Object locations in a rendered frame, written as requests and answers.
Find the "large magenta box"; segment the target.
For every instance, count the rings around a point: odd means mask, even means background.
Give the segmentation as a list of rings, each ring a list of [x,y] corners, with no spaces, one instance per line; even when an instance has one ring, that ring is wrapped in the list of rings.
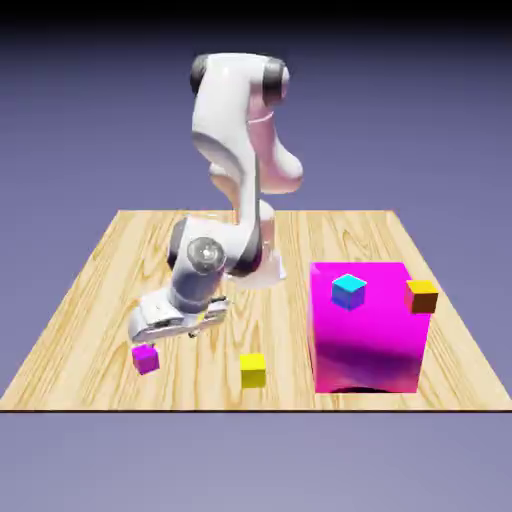
[[[346,274],[366,283],[364,302],[351,310],[331,300],[334,280]],[[310,264],[308,343],[317,393],[417,391],[430,316],[408,310],[409,279],[400,262]]]

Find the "small yellow cube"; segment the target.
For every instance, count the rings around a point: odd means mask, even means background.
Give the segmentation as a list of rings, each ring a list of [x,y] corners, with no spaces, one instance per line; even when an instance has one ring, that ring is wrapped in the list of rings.
[[[266,385],[266,362],[262,353],[240,356],[241,387],[263,388]]]

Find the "small cyan cube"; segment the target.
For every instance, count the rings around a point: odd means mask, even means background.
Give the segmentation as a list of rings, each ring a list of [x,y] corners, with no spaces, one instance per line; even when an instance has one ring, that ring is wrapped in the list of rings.
[[[344,274],[332,281],[331,301],[346,310],[354,310],[364,303],[366,285],[366,281]]]

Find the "small magenta cube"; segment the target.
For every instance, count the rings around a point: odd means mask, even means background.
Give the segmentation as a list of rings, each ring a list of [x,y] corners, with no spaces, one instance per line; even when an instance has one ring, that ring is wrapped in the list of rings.
[[[140,375],[160,368],[158,351],[152,344],[142,344],[132,348],[133,365]]]

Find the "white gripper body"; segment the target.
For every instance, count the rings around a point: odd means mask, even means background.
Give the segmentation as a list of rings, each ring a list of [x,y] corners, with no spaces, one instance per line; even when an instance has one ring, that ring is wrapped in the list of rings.
[[[132,343],[150,343],[181,334],[195,338],[201,331],[222,323],[228,308],[229,300],[219,296],[212,298],[201,313],[184,313],[171,304],[168,290],[161,288],[140,298],[130,315],[129,338]]]

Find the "small orange cube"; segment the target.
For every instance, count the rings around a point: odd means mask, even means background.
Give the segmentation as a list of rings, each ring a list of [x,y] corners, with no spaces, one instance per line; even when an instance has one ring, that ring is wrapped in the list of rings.
[[[429,280],[407,280],[405,304],[412,314],[433,314],[439,292]]]

